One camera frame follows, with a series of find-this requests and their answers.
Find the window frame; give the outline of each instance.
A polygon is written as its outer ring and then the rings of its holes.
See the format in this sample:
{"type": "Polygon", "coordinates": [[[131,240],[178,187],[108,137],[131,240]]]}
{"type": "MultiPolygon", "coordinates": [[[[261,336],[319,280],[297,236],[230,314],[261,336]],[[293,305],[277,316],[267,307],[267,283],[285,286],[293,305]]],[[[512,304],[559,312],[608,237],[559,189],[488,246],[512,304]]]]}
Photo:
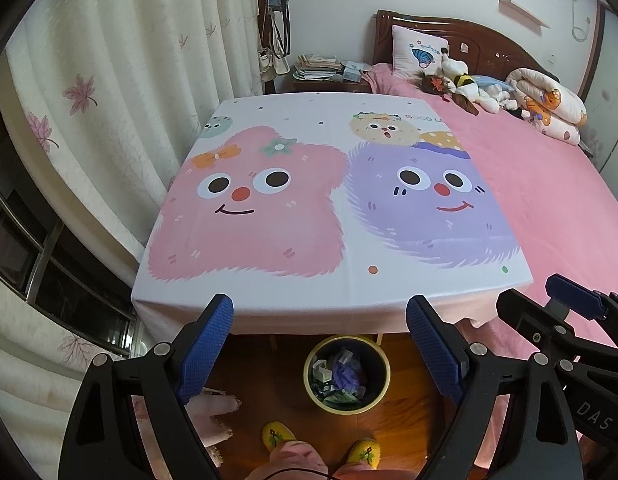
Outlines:
{"type": "Polygon", "coordinates": [[[31,233],[26,226],[20,221],[14,211],[10,208],[7,201],[4,199],[2,193],[0,192],[0,211],[3,212],[7,218],[12,222],[14,227],[24,235],[26,240],[33,245],[34,249],[38,251],[38,256],[36,257],[36,261],[32,267],[31,273],[28,277],[28,282],[26,284],[26,290],[23,294],[21,291],[17,290],[11,283],[9,283],[1,274],[0,281],[9,288],[11,292],[13,292],[17,297],[19,297],[22,301],[25,301],[26,304],[36,309],[40,314],[52,320],[54,323],[57,323],[61,327],[65,328],[71,333],[93,343],[100,348],[113,352],[115,354],[121,355],[122,357],[129,357],[130,348],[132,346],[133,334],[135,328],[135,319],[134,313],[125,312],[124,310],[118,308],[114,304],[112,304],[109,300],[104,298],[99,293],[95,292],[90,288],[89,285],[86,285],[84,282],[81,282],[69,269],[67,269],[62,263],[60,263],[54,256],[53,251],[55,249],[55,245],[57,244],[58,238],[64,229],[64,223],[60,218],[58,218],[55,223],[54,228],[51,232],[46,236],[44,243],[40,243],[33,233],[31,233]],[[44,276],[44,272],[51,262],[54,264],[60,272],[64,273],[69,279],[73,280],[79,286],[81,286],[84,290],[86,290],[90,295],[96,298],[103,306],[115,311],[118,315],[126,318],[128,321],[126,324],[126,329],[124,333],[121,333],[121,338],[123,346],[116,346],[108,341],[104,341],[100,338],[87,335],[83,331],[78,330],[70,325],[68,325],[63,320],[54,316],[53,314],[45,311],[41,307],[36,304],[36,299],[38,296],[38,291],[40,288],[40,284],[42,283],[42,277],[44,276]]]}

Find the pink bedsheet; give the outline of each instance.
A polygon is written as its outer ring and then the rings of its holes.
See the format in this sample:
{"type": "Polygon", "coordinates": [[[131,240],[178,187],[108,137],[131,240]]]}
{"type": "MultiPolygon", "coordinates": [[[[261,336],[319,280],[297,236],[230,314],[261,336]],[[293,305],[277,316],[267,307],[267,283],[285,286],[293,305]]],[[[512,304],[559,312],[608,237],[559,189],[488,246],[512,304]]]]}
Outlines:
{"type": "MultiPolygon", "coordinates": [[[[381,63],[365,75],[374,93],[424,99],[451,128],[498,198],[534,276],[525,291],[545,304],[544,283],[558,272],[589,289],[618,293],[618,203],[582,150],[544,136],[506,112],[473,116],[453,102],[425,94],[381,63]]],[[[571,313],[576,335],[612,345],[595,323],[571,313]]],[[[469,341],[495,354],[527,359],[537,351],[498,318],[474,328],[469,341]]],[[[476,464],[488,467],[500,434],[504,402],[496,404],[476,464]]]]}

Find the window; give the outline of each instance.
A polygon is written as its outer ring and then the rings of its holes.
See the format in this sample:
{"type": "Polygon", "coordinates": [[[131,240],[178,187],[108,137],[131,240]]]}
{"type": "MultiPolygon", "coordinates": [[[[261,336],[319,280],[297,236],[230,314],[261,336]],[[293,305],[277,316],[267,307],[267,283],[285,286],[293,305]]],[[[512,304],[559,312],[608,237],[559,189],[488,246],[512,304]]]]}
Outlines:
{"type": "Polygon", "coordinates": [[[51,320],[128,356],[131,289],[58,218],[22,165],[0,113],[0,280],[51,320]]]}

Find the pillow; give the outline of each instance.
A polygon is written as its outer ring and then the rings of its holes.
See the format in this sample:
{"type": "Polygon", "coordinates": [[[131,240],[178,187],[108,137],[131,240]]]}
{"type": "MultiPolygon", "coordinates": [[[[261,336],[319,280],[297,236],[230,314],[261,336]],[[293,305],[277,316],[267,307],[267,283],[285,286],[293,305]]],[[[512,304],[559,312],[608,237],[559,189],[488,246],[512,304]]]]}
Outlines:
{"type": "Polygon", "coordinates": [[[420,72],[434,74],[442,67],[442,48],[449,48],[443,38],[393,25],[393,73],[408,79],[420,72]]]}
{"type": "Polygon", "coordinates": [[[505,92],[511,93],[515,90],[515,88],[513,88],[509,83],[505,83],[504,81],[500,81],[499,79],[489,75],[472,75],[471,79],[476,82],[476,85],[478,85],[479,88],[486,88],[491,85],[500,85],[505,92]]]}

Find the foot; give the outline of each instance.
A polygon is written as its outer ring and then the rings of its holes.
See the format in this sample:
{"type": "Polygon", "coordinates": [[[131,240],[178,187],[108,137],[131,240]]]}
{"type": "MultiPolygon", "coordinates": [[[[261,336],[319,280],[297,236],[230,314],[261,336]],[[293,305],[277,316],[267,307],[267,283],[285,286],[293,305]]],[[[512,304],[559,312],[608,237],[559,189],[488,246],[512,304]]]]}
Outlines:
{"type": "Polygon", "coordinates": [[[273,421],[262,428],[262,442],[271,453],[278,444],[296,440],[295,435],[282,422],[273,421]]]}
{"type": "Polygon", "coordinates": [[[380,464],[380,444],[372,438],[358,440],[352,447],[346,463],[356,464],[358,462],[366,462],[376,469],[380,464]]]}

